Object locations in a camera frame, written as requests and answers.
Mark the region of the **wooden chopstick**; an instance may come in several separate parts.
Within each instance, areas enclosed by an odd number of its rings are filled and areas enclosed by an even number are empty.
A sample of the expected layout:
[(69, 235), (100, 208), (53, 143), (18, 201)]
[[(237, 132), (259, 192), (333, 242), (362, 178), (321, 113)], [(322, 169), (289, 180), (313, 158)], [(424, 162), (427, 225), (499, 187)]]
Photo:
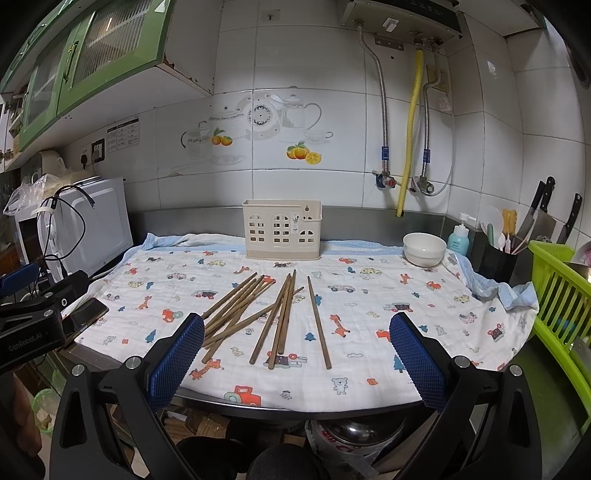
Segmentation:
[(260, 351), (263, 349), (263, 344), (266, 342), (266, 337), (270, 333), (270, 328), (273, 326), (274, 318), (276, 318), (277, 311), (280, 310), (280, 306), (283, 303), (283, 297), (287, 293), (287, 287), (290, 286), (291, 283), (291, 275), (288, 274), (287, 278), (283, 282), (283, 287), (280, 289), (280, 293), (277, 294), (276, 302), (274, 302), (273, 307), (271, 307), (270, 314), (266, 318), (266, 323), (263, 326), (263, 330), (260, 332), (259, 340), (256, 342), (256, 346), (252, 351), (252, 354), (249, 357), (249, 364), (255, 365), (257, 357), (259, 357)]
[(249, 285), (246, 285), (245, 288), (242, 289), (242, 291), (236, 294), (235, 297), (231, 298), (228, 301), (228, 303), (221, 307), (221, 309), (218, 309), (216, 312), (212, 314), (211, 319), (209, 319), (208, 322), (205, 324), (205, 329), (214, 328), (214, 325), (219, 321), (219, 319), (224, 317), (224, 315), (228, 313), (228, 311), (231, 310), (231, 308), (235, 306), (235, 304), (238, 304), (240, 301), (242, 301), (243, 297), (249, 295), (249, 292), (252, 291), (253, 288), (256, 288), (256, 286), (259, 285), (259, 283), (262, 281), (262, 275), (257, 275), (256, 277), (254, 277), (252, 279), (252, 282), (249, 283)]
[(276, 280), (274, 280), (270, 276), (262, 276), (263, 281), (260, 282), (259, 285), (256, 286), (256, 288), (253, 288), (252, 291), (249, 292), (249, 295), (243, 297), (242, 301), (240, 301), (238, 304), (235, 304), (235, 306), (233, 306), (231, 310), (229, 310), (228, 313), (224, 315), (224, 317), (219, 319), (219, 321), (214, 325), (214, 328), (205, 329), (205, 338), (214, 336), (219, 330), (223, 329), (225, 325), (228, 322), (230, 322), (233, 318), (240, 318), (240, 316), (242, 316), (242, 312), (247, 307), (249, 307), (249, 305), (252, 304), (254, 300), (259, 298), (259, 296), (263, 295), (263, 293), (265, 293), (267, 289), (276, 284)]
[(233, 296), (228, 304), (221, 308), (221, 311), (214, 315), (214, 318), (205, 327), (204, 337), (204, 357), (201, 358), (203, 365), (207, 364), (213, 357), (216, 350), (221, 346), (225, 337), (242, 319), (242, 315), (249, 306), (252, 305), (260, 295), (266, 293), (270, 287), (276, 284), (276, 280), (269, 280), (266, 277), (259, 277), (253, 280), (249, 286), (246, 286), (238, 294)]
[(281, 294), (280, 298), (280, 315), (279, 320), (277, 321), (276, 325), (276, 334), (273, 338), (273, 347), (271, 348), (270, 359), (269, 359), (269, 369), (273, 370), (274, 364), (276, 364), (276, 355), (279, 353), (279, 346), (280, 346), (280, 336), (281, 331), (283, 330), (283, 311), (284, 308), (287, 306), (287, 296), (290, 293), (290, 286), (293, 282), (293, 275), (288, 274), (286, 279), (286, 285), (283, 287), (283, 294)]
[(312, 286), (310, 276), (307, 276), (307, 282), (308, 282), (308, 294), (310, 294), (310, 297), (311, 297), (311, 308), (312, 308), (312, 313), (314, 313), (314, 317), (315, 317), (315, 326), (317, 326), (317, 330), (318, 330), (318, 341), (321, 344), (322, 358), (324, 359), (324, 362), (325, 362), (325, 369), (332, 370), (332, 360), (331, 360), (331, 356), (329, 355), (329, 349), (328, 349), (327, 342), (325, 341), (325, 333), (324, 333), (324, 329), (322, 329), (322, 320), (321, 320), (320, 312), (318, 312), (317, 301), (315, 301), (315, 291), (314, 291), (314, 287)]
[(297, 278), (297, 270), (294, 271), (290, 275), (290, 285), (287, 287), (287, 294), (286, 294), (286, 302), (284, 302), (283, 308), (283, 319), (281, 319), (281, 330), (280, 330), (280, 342), (279, 348), (277, 349), (277, 353), (283, 355), (284, 348), (286, 347), (287, 341), (287, 326), (288, 321), (290, 320), (290, 309), (291, 304), (293, 303), (293, 296), (294, 296), (294, 285), (296, 285), (296, 278)]
[(270, 305), (267, 305), (262, 310), (256, 311), (250, 314), (249, 316), (245, 317), (245, 312), (249, 310), (249, 307), (247, 307), (242, 312), (242, 316), (240, 316), (240, 318), (233, 318), (230, 322), (228, 322), (225, 325), (223, 329), (219, 330), (214, 336), (209, 338), (205, 338), (204, 336), (204, 348), (209, 348), (214, 343), (224, 342), (226, 338), (240, 330), (245, 329), (246, 327), (249, 327), (250, 325), (252, 325), (252, 323), (256, 322), (260, 318), (267, 318), (267, 316), (269, 316), (270, 314), (270, 310), (271, 307), (273, 307), (274, 302)]
[(238, 284), (238, 286), (235, 286), (235, 288), (233, 288), (230, 292), (221, 297), (221, 299), (219, 299), (214, 305), (211, 306), (211, 308), (208, 308), (207, 311), (201, 315), (201, 318), (206, 320), (207, 318), (211, 317), (214, 312), (216, 312), (218, 309), (221, 309), (221, 307), (228, 303), (231, 298), (235, 297), (236, 294), (242, 291), (246, 285), (249, 285), (254, 277), (256, 277), (256, 272), (252, 273), (252, 275), (243, 280), (242, 283)]

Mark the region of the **black smartphone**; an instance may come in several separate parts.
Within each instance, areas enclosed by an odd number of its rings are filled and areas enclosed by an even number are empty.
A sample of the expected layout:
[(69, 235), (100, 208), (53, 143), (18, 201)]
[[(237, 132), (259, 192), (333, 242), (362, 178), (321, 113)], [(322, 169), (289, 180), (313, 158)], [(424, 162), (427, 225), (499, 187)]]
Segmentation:
[(62, 320), (64, 345), (72, 343), (88, 327), (100, 320), (109, 308), (96, 298), (87, 300)]

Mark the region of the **white microwave oven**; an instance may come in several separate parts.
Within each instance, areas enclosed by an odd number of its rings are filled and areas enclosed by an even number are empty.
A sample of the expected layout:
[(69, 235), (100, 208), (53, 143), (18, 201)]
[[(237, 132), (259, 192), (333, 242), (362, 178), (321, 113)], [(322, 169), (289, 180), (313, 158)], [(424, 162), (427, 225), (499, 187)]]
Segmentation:
[(79, 270), (91, 276), (132, 246), (121, 178), (45, 174), (21, 184), (3, 214), (14, 220), (25, 262), (43, 265), (55, 282)]

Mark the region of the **green plastic dish rack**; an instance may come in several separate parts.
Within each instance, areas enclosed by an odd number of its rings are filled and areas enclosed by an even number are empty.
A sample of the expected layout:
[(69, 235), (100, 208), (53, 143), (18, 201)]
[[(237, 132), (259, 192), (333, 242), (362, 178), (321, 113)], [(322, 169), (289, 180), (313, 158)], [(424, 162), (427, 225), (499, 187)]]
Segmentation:
[(533, 331), (590, 409), (590, 381), (571, 356), (577, 339), (590, 344), (590, 283), (569, 266), (575, 251), (564, 244), (532, 241), (532, 283), (539, 311)]

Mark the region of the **steel pot under counter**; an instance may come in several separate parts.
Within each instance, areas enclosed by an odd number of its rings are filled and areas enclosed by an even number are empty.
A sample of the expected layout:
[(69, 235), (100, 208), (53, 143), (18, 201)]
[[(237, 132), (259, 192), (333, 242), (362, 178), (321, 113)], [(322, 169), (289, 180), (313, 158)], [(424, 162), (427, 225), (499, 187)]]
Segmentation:
[(362, 418), (308, 420), (304, 430), (311, 449), (335, 463), (372, 464), (402, 433), (405, 420), (387, 422)]

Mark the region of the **black utensil container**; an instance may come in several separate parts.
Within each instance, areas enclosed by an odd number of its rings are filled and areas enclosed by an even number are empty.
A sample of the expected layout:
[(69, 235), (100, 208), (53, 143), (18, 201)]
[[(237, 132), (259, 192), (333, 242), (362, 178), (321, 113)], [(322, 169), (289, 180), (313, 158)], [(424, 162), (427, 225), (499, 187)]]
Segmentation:
[(498, 283), (509, 283), (514, 273), (518, 256), (486, 244), (478, 273)]

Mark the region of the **white ceramic bowl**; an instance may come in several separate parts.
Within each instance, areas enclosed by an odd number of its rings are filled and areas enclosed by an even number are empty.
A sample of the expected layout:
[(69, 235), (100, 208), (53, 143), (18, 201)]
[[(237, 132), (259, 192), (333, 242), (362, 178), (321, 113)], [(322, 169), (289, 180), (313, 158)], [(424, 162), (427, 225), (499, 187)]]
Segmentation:
[(405, 258), (413, 265), (431, 268), (437, 266), (444, 258), (447, 250), (446, 242), (438, 236), (414, 232), (403, 238)]

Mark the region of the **teal soap bottle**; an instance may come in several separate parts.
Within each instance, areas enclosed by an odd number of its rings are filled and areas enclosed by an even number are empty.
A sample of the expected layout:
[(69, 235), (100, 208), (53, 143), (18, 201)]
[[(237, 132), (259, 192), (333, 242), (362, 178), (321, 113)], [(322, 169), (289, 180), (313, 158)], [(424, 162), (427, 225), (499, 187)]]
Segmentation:
[(456, 225), (448, 238), (448, 249), (462, 256), (466, 256), (470, 249), (469, 235), (470, 230), (463, 223)]

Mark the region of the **printed white cloth mat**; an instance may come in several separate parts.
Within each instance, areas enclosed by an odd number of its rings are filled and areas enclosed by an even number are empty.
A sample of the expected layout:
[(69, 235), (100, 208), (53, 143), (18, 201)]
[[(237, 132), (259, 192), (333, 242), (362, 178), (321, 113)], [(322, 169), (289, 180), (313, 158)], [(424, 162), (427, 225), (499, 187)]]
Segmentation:
[[(391, 345), (389, 324), (405, 313), (451, 356), (503, 369), (524, 346), (539, 306), (532, 285), (512, 287), (476, 274), (470, 261), (447, 253), (432, 268), (408, 263), (398, 247), (332, 241), (315, 261), (264, 261), (246, 256), (242, 239), (224, 235), (148, 235), (91, 287), (109, 311), (78, 343), (117, 361), (142, 356), (190, 313), (202, 314), (256, 272), (276, 284), (245, 317), (276, 299), (297, 270), (283, 355), (269, 359), (280, 310), (256, 364), (249, 364), (262, 317), (226, 339), (207, 364), (199, 353), (183, 387), (236, 405), (305, 413), (370, 410), (420, 398)], [(325, 369), (308, 294), (315, 291), (332, 370)]]

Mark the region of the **beige plastic utensil holder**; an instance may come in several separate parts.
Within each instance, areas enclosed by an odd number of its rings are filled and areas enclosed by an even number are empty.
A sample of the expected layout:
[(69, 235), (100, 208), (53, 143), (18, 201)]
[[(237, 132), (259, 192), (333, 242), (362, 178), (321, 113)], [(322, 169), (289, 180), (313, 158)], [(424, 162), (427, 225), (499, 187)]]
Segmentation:
[(321, 257), (320, 201), (245, 200), (242, 215), (247, 257), (277, 261)]

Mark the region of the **gas water heater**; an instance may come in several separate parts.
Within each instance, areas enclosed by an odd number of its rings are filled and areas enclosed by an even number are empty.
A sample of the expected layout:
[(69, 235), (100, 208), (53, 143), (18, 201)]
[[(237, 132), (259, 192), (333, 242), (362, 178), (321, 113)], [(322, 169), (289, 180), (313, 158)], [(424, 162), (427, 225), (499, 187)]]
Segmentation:
[(459, 38), (462, 27), (449, 1), (338, 1), (339, 24), (407, 43), (446, 42)]

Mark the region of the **black handled knife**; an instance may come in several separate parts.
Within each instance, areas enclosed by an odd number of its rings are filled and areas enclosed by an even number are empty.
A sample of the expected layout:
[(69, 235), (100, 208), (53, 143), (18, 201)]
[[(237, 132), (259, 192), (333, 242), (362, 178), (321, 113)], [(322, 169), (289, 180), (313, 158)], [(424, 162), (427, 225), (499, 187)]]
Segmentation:
[(567, 222), (562, 227), (560, 234), (558, 236), (558, 239), (557, 239), (558, 244), (565, 244), (567, 242), (572, 230), (574, 229), (576, 220), (578, 218), (578, 215), (579, 215), (579, 212), (580, 212), (580, 209), (582, 206), (582, 202), (583, 202), (583, 197), (579, 193), (576, 193), (574, 195), (572, 207), (571, 207)]
[(516, 237), (519, 241), (525, 240), (528, 237), (528, 234), (533, 228), (534, 215), (538, 208), (541, 207), (544, 212), (547, 211), (554, 187), (555, 179), (552, 176), (549, 176), (545, 181), (540, 181), (538, 183), (538, 187), (528, 212), (516, 234)]

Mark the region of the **black handled cleaver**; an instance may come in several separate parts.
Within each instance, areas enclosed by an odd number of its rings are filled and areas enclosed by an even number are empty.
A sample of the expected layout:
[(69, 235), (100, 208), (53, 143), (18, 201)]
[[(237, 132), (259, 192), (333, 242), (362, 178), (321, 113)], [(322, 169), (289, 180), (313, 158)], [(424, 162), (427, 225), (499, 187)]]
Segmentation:
[(555, 185), (555, 178), (553, 176), (549, 176), (546, 180), (545, 189), (538, 208), (538, 215), (535, 224), (529, 235), (530, 241), (549, 242), (551, 240), (554, 228), (556, 226), (556, 220), (548, 213), (548, 207)]

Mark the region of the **green wall cabinet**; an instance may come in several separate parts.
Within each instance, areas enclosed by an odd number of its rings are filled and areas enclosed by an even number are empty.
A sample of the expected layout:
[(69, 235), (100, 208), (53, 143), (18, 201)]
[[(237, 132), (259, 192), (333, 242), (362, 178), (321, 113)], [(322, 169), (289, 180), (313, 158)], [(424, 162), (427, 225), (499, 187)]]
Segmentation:
[(2, 82), (14, 158), (213, 93), (219, 1), (66, 1)]

